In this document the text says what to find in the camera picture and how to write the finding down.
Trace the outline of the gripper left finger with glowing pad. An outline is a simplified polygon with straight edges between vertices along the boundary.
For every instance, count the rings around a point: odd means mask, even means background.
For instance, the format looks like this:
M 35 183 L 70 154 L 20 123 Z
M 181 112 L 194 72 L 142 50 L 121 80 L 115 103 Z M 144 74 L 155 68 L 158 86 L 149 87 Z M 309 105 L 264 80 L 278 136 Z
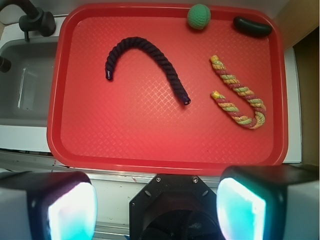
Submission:
M 97 214 L 96 189 L 81 171 L 0 174 L 2 240 L 91 240 Z

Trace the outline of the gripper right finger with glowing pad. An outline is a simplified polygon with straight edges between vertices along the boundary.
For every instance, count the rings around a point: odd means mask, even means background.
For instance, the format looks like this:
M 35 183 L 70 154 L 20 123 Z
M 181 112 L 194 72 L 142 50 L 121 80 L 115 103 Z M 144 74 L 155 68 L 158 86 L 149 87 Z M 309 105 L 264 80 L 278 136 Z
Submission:
M 320 238 L 317 166 L 229 166 L 216 194 L 218 223 L 226 240 Z

